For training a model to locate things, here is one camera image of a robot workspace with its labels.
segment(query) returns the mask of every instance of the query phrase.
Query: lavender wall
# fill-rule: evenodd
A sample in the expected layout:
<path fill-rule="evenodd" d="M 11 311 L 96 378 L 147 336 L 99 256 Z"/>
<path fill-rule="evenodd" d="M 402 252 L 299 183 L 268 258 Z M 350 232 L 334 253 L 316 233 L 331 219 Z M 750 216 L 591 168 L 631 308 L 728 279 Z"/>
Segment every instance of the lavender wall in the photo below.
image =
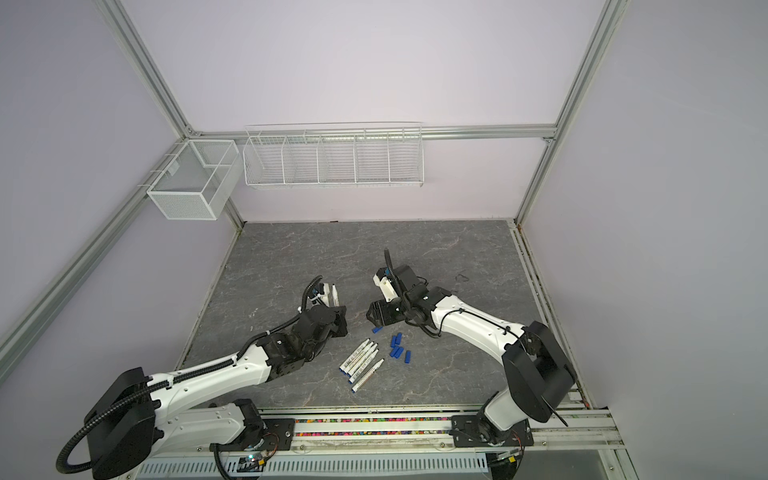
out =
<path fill-rule="evenodd" d="M 0 106 L 1 335 L 175 137 L 88 0 L 0 3 Z M 62 478 L 120 372 L 174 367 L 232 236 L 146 205 L 0 386 L 0 477 Z"/>
<path fill-rule="evenodd" d="M 765 478 L 766 24 L 630 3 L 524 224 L 640 478 Z"/>

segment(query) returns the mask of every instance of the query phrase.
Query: black mounting plate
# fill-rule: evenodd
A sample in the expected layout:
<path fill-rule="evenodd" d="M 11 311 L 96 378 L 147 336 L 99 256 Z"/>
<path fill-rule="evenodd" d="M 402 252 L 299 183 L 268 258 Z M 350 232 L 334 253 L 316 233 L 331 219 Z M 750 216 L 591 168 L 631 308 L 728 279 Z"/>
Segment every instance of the black mounting plate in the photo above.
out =
<path fill-rule="evenodd" d="M 451 417 L 451 429 L 461 433 L 455 433 L 453 435 L 453 445 L 457 447 L 487 447 L 487 443 L 480 442 L 480 432 L 478 431 L 478 417 L 477 415 L 454 415 Z M 522 422 L 515 423 L 511 430 L 518 434 L 520 441 L 524 447 L 533 445 L 533 434 L 531 434 L 531 428 L 528 424 L 528 419 Z M 518 439 L 514 435 L 510 434 L 504 443 L 504 447 L 516 447 L 518 446 Z"/>
<path fill-rule="evenodd" d="M 293 427 L 296 426 L 296 419 L 264 419 L 266 423 L 266 432 L 277 435 L 265 435 L 264 445 L 259 450 L 271 452 L 275 449 L 277 443 L 278 450 L 290 450 L 290 443 L 293 441 Z"/>

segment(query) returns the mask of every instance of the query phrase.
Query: white mesh basket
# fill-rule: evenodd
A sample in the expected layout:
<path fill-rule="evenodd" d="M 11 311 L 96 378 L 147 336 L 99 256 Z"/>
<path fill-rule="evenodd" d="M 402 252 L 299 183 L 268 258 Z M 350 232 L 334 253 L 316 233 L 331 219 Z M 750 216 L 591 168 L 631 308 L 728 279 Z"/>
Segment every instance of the white mesh basket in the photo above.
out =
<path fill-rule="evenodd" d="M 420 129 L 380 133 L 248 137 L 246 184 L 253 188 L 360 187 L 424 183 Z"/>
<path fill-rule="evenodd" d="M 243 174 L 232 140 L 189 140 L 147 190 L 169 220 L 216 220 Z"/>

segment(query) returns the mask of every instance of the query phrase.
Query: black cable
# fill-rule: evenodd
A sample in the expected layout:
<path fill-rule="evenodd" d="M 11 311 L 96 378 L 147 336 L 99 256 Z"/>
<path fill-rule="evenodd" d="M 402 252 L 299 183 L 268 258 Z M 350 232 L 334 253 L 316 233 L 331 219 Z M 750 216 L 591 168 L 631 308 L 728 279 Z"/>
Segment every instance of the black cable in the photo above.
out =
<path fill-rule="evenodd" d="M 113 403 L 108 409 L 104 410 L 102 413 L 89 420 L 88 423 L 83 425 L 83 428 L 79 429 L 78 432 L 75 433 L 71 439 L 69 439 L 69 442 L 67 442 L 66 445 L 64 445 L 64 448 L 62 448 L 59 452 L 58 457 L 56 458 L 56 470 L 59 473 L 69 474 L 85 472 L 86 470 L 90 469 L 93 466 L 93 462 L 70 465 L 68 461 L 69 455 L 72 453 L 72 450 L 74 450 L 74 447 L 76 447 L 78 443 L 80 443 L 80 441 L 84 439 L 88 433 L 91 432 L 91 430 L 96 428 L 96 425 L 103 422 L 104 419 L 106 419 L 108 416 L 119 411 L 120 409 L 123 409 L 125 406 L 130 405 L 131 403 L 140 399 L 142 396 L 149 395 L 150 393 L 156 392 L 160 389 L 165 389 L 169 385 L 170 383 L 168 383 L 167 380 L 163 380 L 162 382 L 156 383 L 150 387 L 141 389 L 138 392 L 131 393 L 129 396 L 125 397 L 117 403 Z"/>
<path fill-rule="evenodd" d="M 230 474 L 227 473 L 227 470 L 224 468 L 224 464 L 221 463 L 221 454 L 219 453 L 219 444 L 211 443 L 210 446 L 214 451 L 214 463 L 216 464 L 216 470 L 219 471 L 219 475 L 221 475 L 221 478 L 223 478 L 224 480 L 235 480 L 234 478 L 230 477 Z"/>
<path fill-rule="evenodd" d="M 314 288 L 317 285 L 317 282 L 321 279 L 321 276 L 316 276 L 310 285 L 307 287 L 308 290 L 311 291 L 312 288 Z M 306 307 L 306 295 L 304 296 L 304 302 L 303 306 Z M 278 325 L 275 329 L 267 330 L 266 332 L 258 333 L 252 337 L 250 337 L 243 347 L 240 349 L 240 351 L 237 353 L 237 359 L 241 359 L 243 355 L 245 355 L 245 352 L 248 350 L 248 347 L 253 345 L 254 342 L 256 342 L 258 339 L 261 339 L 265 336 L 267 336 L 268 333 L 272 332 L 278 332 L 282 329 L 287 328 L 288 326 L 294 324 L 301 314 L 296 315 L 292 319 L 288 320 L 285 323 L 282 323 L 281 325 Z M 192 372 L 186 372 L 182 373 L 180 375 L 177 375 L 174 377 L 174 385 L 183 382 L 185 380 L 193 379 L 197 376 L 205 375 L 206 373 L 215 372 L 216 370 L 231 366 L 234 364 L 234 361 L 232 359 L 224 360 L 223 362 L 219 362 L 216 365 L 207 366 L 201 369 L 194 370 Z M 82 439 L 84 439 L 88 433 L 93 430 L 96 425 L 100 424 L 104 421 L 108 416 L 115 414 L 120 409 L 124 408 L 125 406 L 131 404 L 132 402 L 135 402 L 137 399 L 141 398 L 144 395 L 148 395 L 152 392 L 156 392 L 160 389 L 165 389 L 170 387 L 170 383 L 167 380 L 164 380 L 163 382 L 156 383 L 155 385 L 149 386 L 145 389 L 139 390 L 136 393 L 133 393 L 124 399 L 120 400 L 119 402 L 116 402 L 112 404 L 108 409 L 104 410 L 100 415 L 95 416 L 93 419 L 91 419 L 88 423 L 86 423 L 80 430 L 78 430 L 77 433 L 75 433 L 71 439 L 69 439 L 69 442 L 67 442 L 64 445 L 64 448 L 61 449 L 61 451 L 58 454 L 58 457 L 56 458 L 56 470 L 60 473 L 64 474 L 71 474 L 71 473 L 79 473 L 84 472 L 90 468 L 92 468 L 93 463 L 92 462 L 85 462 L 77 465 L 70 465 L 68 462 L 69 455 L 72 453 L 72 450 L 74 450 L 74 447 L 77 446 L 78 443 Z"/>
<path fill-rule="evenodd" d="M 304 289 L 304 293 L 301 296 L 301 311 L 303 312 L 306 310 L 306 298 L 310 295 L 310 292 L 312 292 L 312 289 L 317 286 L 317 284 L 320 282 L 320 280 L 323 279 L 322 275 L 318 275 L 315 278 L 312 279 L 309 285 L 306 286 Z"/>
<path fill-rule="evenodd" d="M 422 329 L 424 333 L 431 336 L 433 339 L 440 338 L 440 334 L 429 331 L 429 329 L 427 328 L 427 325 L 419 325 L 419 328 Z"/>
<path fill-rule="evenodd" d="M 245 352 L 246 352 L 246 350 L 248 350 L 248 347 L 253 345 L 258 339 L 262 339 L 265 336 L 267 336 L 267 334 L 269 334 L 269 333 L 279 332 L 280 330 L 285 329 L 285 328 L 293 325 L 294 323 L 296 323 L 296 321 L 299 319 L 299 317 L 301 317 L 301 313 L 299 313 L 298 315 L 296 315 L 292 319 L 288 320 L 287 322 L 281 323 L 280 325 L 276 326 L 273 329 L 267 330 L 266 332 L 257 333 L 256 335 L 250 337 L 243 344 L 243 347 L 240 349 L 240 351 L 237 352 L 237 359 L 239 360 L 239 359 L 243 358 L 243 355 L 245 355 Z"/>
<path fill-rule="evenodd" d="M 491 325 L 495 326 L 498 329 L 504 330 L 505 334 L 506 333 L 511 333 L 513 336 L 515 336 L 522 343 L 521 338 L 516 333 L 512 332 L 512 330 L 509 328 L 509 325 L 507 325 L 506 327 L 503 327 L 503 326 L 499 325 L 498 323 L 496 323 L 496 322 L 494 322 L 492 320 L 489 320 L 489 319 L 485 318 L 482 315 L 478 315 L 477 313 L 472 312 L 470 310 L 464 310 L 464 313 L 469 313 L 470 315 L 478 317 L 480 320 L 484 320 L 484 321 L 490 323 Z"/>
<path fill-rule="evenodd" d="M 399 278 L 395 275 L 395 269 L 392 267 L 392 258 L 389 256 L 389 248 L 384 249 L 384 264 L 386 265 L 386 271 L 384 274 L 392 284 L 392 288 L 395 289 L 395 293 L 400 297 L 401 302 L 405 302 L 405 296 L 402 294 L 402 288 L 400 287 Z"/>
<path fill-rule="evenodd" d="M 440 329 L 437 331 L 438 336 L 442 335 L 442 324 L 445 323 L 445 318 L 448 315 L 450 315 L 451 313 L 456 313 L 456 312 L 463 313 L 463 312 L 465 312 L 465 310 L 463 308 L 456 309 L 456 310 L 451 310 L 450 312 L 448 312 L 445 315 L 443 315 L 442 316 L 442 320 L 440 320 Z"/>

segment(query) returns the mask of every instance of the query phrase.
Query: vent grille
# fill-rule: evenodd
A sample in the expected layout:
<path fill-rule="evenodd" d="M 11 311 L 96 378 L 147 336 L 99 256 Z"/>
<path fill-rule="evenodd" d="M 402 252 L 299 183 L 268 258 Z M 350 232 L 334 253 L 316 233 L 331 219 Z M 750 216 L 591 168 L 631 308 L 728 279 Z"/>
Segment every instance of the vent grille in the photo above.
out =
<path fill-rule="evenodd" d="M 360 477 L 366 475 L 416 475 L 419 473 L 485 473 L 484 453 L 381 454 L 381 455 L 278 455 L 266 463 L 264 473 L 238 472 L 240 457 L 224 466 L 233 477 L 277 478 L 287 476 Z M 212 458 L 153 458 L 139 470 L 137 480 L 149 478 L 218 478 Z"/>

